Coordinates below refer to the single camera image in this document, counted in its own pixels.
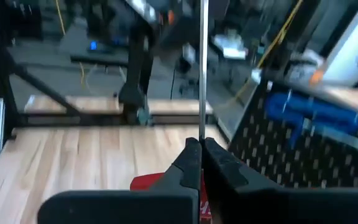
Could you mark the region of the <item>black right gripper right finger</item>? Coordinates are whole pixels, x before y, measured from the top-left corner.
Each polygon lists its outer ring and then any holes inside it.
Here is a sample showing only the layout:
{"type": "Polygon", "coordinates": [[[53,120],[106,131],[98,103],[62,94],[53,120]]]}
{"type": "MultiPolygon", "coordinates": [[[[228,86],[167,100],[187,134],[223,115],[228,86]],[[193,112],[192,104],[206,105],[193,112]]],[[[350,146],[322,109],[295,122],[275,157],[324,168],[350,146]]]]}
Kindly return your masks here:
{"type": "Polygon", "coordinates": [[[203,141],[203,169],[213,223],[358,223],[358,188],[281,187],[213,138],[203,141]]]}

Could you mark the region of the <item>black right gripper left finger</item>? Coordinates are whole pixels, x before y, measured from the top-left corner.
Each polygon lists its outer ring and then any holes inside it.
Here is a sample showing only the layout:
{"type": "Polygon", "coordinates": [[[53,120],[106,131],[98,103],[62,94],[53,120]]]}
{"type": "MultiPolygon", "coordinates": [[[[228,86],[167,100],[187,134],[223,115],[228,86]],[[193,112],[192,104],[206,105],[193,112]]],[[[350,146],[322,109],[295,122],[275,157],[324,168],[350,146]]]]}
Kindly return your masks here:
{"type": "Polygon", "coordinates": [[[201,144],[185,148],[148,190],[71,190],[47,199],[38,223],[185,224],[200,219],[201,144]]]}

